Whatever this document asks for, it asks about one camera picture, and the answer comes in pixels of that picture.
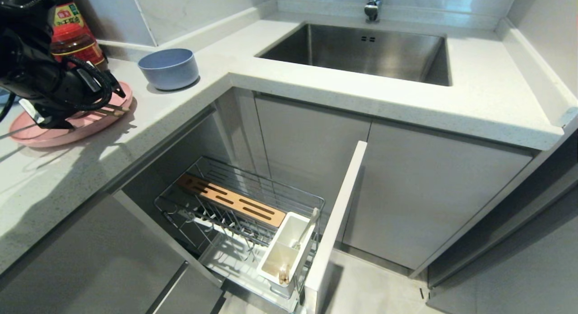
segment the dish rack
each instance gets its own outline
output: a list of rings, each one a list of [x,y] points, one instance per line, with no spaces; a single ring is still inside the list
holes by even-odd
[[[186,175],[211,182],[284,213],[291,211],[307,218],[312,217],[315,208],[322,213],[325,205],[322,197],[209,157],[200,157],[180,178]],[[166,188],[154,203],[176,228],[177,234],[186,240],[186,248],[198,257],[201,264],[287,312],[295,311],[322,235],[319,224],[322,216],[317,218],[309,240],[311,250],[304,256],[302,268],[293,275],[295,289],[287,297],[287,294],[272,289],[269,281],[258,275],[256,270],[278,227],[223,207],[208,197],[191,193],[182,187],[179,179]]]

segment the blue bowl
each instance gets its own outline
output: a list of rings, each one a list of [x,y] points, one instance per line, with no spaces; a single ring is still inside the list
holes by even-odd
[[[160,90],[186,87],[199,78],[195,57],[192,51],[184,48],[151,53],[138,65],[149,83]]]

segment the gray cabinet door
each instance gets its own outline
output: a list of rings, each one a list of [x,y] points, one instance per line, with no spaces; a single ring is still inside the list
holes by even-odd
[[[374,121],[344,242],[416,269],[530,160],[515,149]]]
[[[367,141],[371,121],[262,95],[256,108],[271,178],[323,197],[324,228],[351,155],[358,141]]]
[[[66,219],[2,277],[0,312],[144,314],[183,262],[122,204],[105,197]],[[218,297],[208,279],[199,275],[197,283],[203,294]],[[215,299],[197,298],[213,305]]]
[[[199,271],[185,263],[175,277],[173,283],[167,285],[166,297],[159,304],[154,314],[210,314],[221,296],[221,291],[215,293],[211,285]]]

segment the stainless steel sink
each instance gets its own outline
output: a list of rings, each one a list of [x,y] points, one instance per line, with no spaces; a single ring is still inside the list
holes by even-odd
[[[438,36],[306,24],[260,57],[450,86]]]

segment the backsplash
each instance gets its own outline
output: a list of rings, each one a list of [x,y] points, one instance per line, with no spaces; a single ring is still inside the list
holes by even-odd
[[[137,0],[157,44],[269,0]]]
[[[75,0],[96,38],[159,46],[269,0]]]
[[[576,0],[515,0],[508,18],[578,98]]]
[[[74,0],[100,40],[153,46],[135,0]]]
[[[278,0],[280,11],[365,16],[368,0]],[[382,19],[495,28],[514,0],[383,0]]]

